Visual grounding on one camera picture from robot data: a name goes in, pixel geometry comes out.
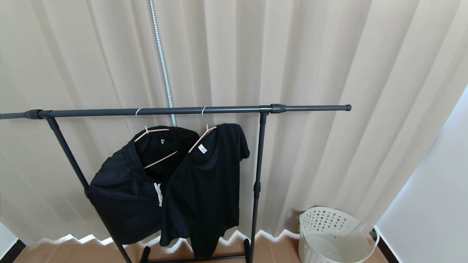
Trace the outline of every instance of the clothes hanger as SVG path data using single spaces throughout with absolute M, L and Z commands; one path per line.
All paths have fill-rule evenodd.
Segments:
M 195 146 L 201 141 L 201 139 L 206 135 L 208 134 L 211 130 L 214 130 L 216 129 L 216 126 L 214 126 L 213 128 L 210 128 L 208 129 L 208 123 L 206 122 L 205 118 L 203 117 L 203 111 L 205 110 L 207 106 L 203 107 L 203 110 L 202 110 L 202 119 L 205 121 L 206 123 L 206 131 L 202 134 L 202 136 L 200 136 L 200 138 L 198 139 L 198 141 L 192 146 L 192 148 L 190 148 L 189 150 L 189 153 L 193 150 L 193 148 L 195 148 Z
M 150 132 L 162 132 L 162 131 L 169 131 L 169 129 L 157 129 L 157 130 L 148 130 L 148 128 L 146 127 L 146 124 L 140 120 L 138 120 L 138 112 L 141 110 L 141 109 L 145 109 L 145 107 L 143 108 L 139 108 L 137 110 L 137 112 L 135 112 L 135 117 L 137 118 L 137 121 L 141 122 L 144 126 L 145 126 L 145 130 L 146 132 L 144 132 L 143 134 L 141 134 L 138 138 L 135 139 L 135 142 L 137 142 L 139 139 L 141 139 L 143 136 L 147 135 L 148 133 Z
M 143 108 L 139 108 L 139 109 L 137 110 L 137 112 L 135 112 L 135 117 L 137 118 L 137 121 L 141 122 L 141 123 L 145 126 L 145 130 L 146 130 L 146 131 L 145 131 L 143 134 L 141 134 L 138 138 L 136 138 L 136 139 L 135 139 L 135 142 L 138 141 L 139 139 L 141 139 L 141 137 L 145 136 L 146 134 L 148 134 L 148 133 L 150 133 L 150 132 L 169 131 L 169 129 L 148 130 L 148 128 L 146 127 L 146 124 L 145 124 L 144 122 L 138 120 L 138 112 L 139 112 L 141 109 L 144 109 L 144 107 L 143 107 Z M 155 161 L 154 163 L 152 163 L 152 164 L 150 164 L 150 165 L 145 166 L 144 169 L 146 169 L 146 168 L 148 168 L 148 167 L 151 167 L 151 166 L 155 165 L 155 164 L 158 163 L 158 162 L 164 161 L 165 159 L 171 157 L 172 155 L 174 155 L 174 154 L 176 154 L 176 153 L 177 153 L 177 151 L 175 151 L 175 152 L 169 154 L 168 156 L 166 156 L 166 157 L 164 157 L 164 158 L 162 158 L 162 159 L 160 159 L 160 160 L 158 160 L 158 161 Z

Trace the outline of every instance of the horizontal rod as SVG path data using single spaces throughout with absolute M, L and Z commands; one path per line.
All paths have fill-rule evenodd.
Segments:
M 245 258 L 246 255 L 236 255 L 236 256 L 214 256 L 206 258 L 191 258 L 191 259 L 179 259 L 179 260 L 167 260 L 167 261 L 148 261 L 149 263 L 188 263 L 188 262 L 203 262 L 203 261 L 213 261 L 213 260 L 223 260 L 223 259 L 235 259 L 235 258 Z
M 44 119 L 48 117 L 90 117 L 90 116 L 130 116 L 138 109 L 96 109 L 96 110 L 30 110 L 17 113 L 2 113 L 0 119 Z M 138 115 L 171 115 L 171 114 L 200 114 L 203 107 L 189 108 L 143 108 Z M 249 113 L 268 112 L 281 113 L 286 111 L 350 111 L 351 105 L 321 105 L 321 106 L 286 106 L 272 104 L 263 106 L 234 106 L 234 107 L 206 107 L 203 113 Z

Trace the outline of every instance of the white wall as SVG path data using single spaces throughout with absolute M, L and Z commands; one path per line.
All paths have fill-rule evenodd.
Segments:
M 468 88 L 377 224 L 402 263 L 468 262 Z
M 18 238 L 0 222 L 0 259 L 15 244 Z

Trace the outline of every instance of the white drawstring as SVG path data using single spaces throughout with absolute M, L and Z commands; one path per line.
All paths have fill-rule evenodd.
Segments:
M 159 206 L 162 206 L 162 193 L 161 193 L 161 184 L 154 183 L 154 188 L 158 193 Z

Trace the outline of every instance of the curtain fold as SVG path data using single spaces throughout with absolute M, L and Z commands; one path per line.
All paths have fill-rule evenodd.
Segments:
M 272 235 L 297 231 L 314 205 L 375 224 L 468 82 L 466 1 L 174 0 L 154 9 L 175 107 L 352 104 L 269 115 L 257 229 Z M 148 1 L 2 1 L 0 44 L 2 113 L 168 106 Z M 205 118 L 246 134 L 237 229 L 248 234 L 258 114 Z M 200 115 L 176 120 L 204 129 Z M 142 129 L 135 117 L 58 123 L 88 181 Z M 16 236 L 109 236 L 45 121 L 2 120 L 0 130 L 0 220 Z

